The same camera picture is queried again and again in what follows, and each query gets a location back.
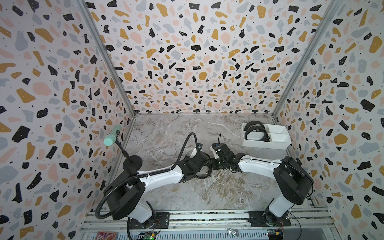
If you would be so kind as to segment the long black belt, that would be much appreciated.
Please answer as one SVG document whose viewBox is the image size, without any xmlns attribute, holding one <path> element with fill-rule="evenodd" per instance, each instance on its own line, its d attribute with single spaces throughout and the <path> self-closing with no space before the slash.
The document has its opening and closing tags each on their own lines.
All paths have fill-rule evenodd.
<svg viewBox="0 0 384 240">
<path fill-rule="evenodd" d="M 211 173 L 212 173 L 212 165 L 206 164 L 197 173 L 196 178 L 203 180 L 208 178 L 211 175 Z"/>
<path fill-rule="evenodd" d="M 269 142 L 270 137 L 265 128 L 259 125 L 254 125 L 246 129 L 245 131 L 245 140 L 260 141 L 260 142 Z"/>
</svg>

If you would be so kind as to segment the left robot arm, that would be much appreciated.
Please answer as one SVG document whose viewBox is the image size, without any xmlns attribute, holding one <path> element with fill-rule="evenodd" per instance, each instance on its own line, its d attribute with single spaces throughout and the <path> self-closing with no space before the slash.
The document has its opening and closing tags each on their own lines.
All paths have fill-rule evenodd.
<svg viewBox="0 0 384 240">
<path fill-rule="evenodd" d="M 200 151 L 185 157 L 174 168 L 166 167 L 148 172 L 123 171 L 104 191 L 106 203 L 112 218 L 120 220 L 130 217 L 140 223 L 147 222 L 154 215 L 151 207 L 140 203 L 142 196 L 154 189 L 187 182 L 198 176 L 203 167 L 209 166 L 208 154 Z"/>
</svg>

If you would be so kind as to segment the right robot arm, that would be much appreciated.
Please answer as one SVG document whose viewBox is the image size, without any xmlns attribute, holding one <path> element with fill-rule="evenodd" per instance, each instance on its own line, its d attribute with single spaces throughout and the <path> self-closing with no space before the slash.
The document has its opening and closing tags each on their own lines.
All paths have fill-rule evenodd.
<svg viewBox="0 0 384 240">
<path fill-rule="evenodd" d="M 212 168 L 214 170 L 230 170 L 232 172 L 253 173 L 275 180 L 281 193 L 272 200 L 264 215 L 281 218 L 294 205 L 302 205 L 305 198 L 311 195 L 314 180 L 291 157 L 282 160 L 257 159 L 246 154 L 234 154 L 224 144 L 213 144 L 211 151 Z"/>
</svg>

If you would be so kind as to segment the white divided storage box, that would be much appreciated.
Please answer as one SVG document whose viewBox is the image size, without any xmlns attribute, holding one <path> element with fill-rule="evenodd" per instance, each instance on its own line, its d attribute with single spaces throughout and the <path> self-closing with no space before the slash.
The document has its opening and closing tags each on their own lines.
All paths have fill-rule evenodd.
<svg viewBox="0 0 384 240">
<path fill-rule="evenodd" d="M 242 123 L 241 126 L 241 142 L 243 147 L 286 150 L 292 143 L 288 130 L 285 126 L 270 124 L 264 124 L 270 137 L 269 142 L 245 140 L 244 127 L 246 124 L 247 123 Z"/>
</svg>

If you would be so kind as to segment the black microphone stand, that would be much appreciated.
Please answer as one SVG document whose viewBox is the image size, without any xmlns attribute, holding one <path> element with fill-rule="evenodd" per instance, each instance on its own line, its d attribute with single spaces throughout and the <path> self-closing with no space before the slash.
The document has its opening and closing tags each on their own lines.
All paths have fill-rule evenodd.
<svg viewBox="0 0 384 240">
<path fill-rule="evenodd" d="M 115 144 L 119 147 L 124 157 L 124 162 L 123 162 L 124 172 L 130 175 L 138 175 L 139 169 L 143 164 L 142 158 L 136 155 L 130 156 L 128 152 L 122 147 L 121 142 L 118 140 L 120 131 L 117 130 L 116 134 L 117 136 L 116 136 Z"/>
</svg>

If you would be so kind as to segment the crumpled foil wrapper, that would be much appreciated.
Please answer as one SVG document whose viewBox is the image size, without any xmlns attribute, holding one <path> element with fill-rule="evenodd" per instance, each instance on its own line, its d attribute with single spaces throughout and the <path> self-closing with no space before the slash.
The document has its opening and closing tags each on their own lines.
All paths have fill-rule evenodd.
<svg viewBox="0 0 384 240">
<path fill-rule="evenodd" d="M 227 233 L 229 236 L 238 238 L 240 236 L 239 230 L 233 228 L 227 228 Z"/>
</svg>

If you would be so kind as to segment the green foam microphone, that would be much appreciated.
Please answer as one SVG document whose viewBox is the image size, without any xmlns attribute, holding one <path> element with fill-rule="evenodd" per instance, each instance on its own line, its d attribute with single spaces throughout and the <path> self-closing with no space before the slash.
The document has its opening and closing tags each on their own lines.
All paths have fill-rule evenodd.
<svg viewBox="0 0 384 240">
<path fill-rule="evenodd" d="M 121 129 L 122 129 L 122 126 L 121 125 L 116 125 L 112 131 L 105 136 L 104 138 L 104 145 L 109 147 L 109 146 L 112 146 L 117 140 L 118 140 L 118 136 L 121 132 Z"/>
</svg>

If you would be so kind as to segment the pink printed card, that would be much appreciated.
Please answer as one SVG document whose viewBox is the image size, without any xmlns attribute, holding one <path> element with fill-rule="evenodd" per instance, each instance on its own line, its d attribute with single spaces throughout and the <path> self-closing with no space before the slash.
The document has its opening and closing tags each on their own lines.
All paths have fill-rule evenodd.
<svg viewBox="0 0 384 240">
<path fill-rule="evenodd" d="M 116 240 L 117 236 L 118 233 L 115 232 L 99 231 L 95 236 L 95 240 Z"/>
</svg>

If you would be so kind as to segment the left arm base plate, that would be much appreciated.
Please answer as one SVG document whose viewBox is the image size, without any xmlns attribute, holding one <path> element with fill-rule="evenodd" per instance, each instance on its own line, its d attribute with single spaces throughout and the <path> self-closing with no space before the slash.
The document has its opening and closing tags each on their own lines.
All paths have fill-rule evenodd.
<svg viewBox="0 0 384 240">
<path fill-rule="evenodd" d="M 155 212 L 148 220 L 143 223 L 135 219 L 130 219 L 127 225 L 130 230 L 149 230 L 149 229 L 168 229 L 170 222 L 169 212 Z"/>
</svg>

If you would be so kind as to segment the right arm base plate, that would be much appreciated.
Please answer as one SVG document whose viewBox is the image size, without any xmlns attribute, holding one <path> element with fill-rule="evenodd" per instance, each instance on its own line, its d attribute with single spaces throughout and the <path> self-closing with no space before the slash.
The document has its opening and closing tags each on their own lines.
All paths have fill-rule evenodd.
<svg viewBox="0 0 384 240">
<path fill-rule="evenodd" d="M 288 212 L 276 217 L 269 209 L 265 211 L 249 211 L 248 222 L 252 227 L 290 227 Z"/>
</svg>

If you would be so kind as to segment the aluminium rail frame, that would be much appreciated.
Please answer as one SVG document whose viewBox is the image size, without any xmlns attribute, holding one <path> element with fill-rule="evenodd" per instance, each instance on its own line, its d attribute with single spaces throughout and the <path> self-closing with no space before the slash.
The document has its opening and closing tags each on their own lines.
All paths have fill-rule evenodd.
<svg viewBox="0 0 384 240">
<path fill-rule="evenodd" d="M 249 211 L 183 210 L 170 213 L 168 229 L 130 230 L 128 219 L 98 220 L 89 213 L 80 229 L 79 240 L 94 240 L 99 231 L 118 233 L 117 240 L 339 240 L 333 220 L 324 208 L 289 210 L 290 227 L 252 227 Z M 239 230 L 229 236 L 227 228 Z"/>
</svg>

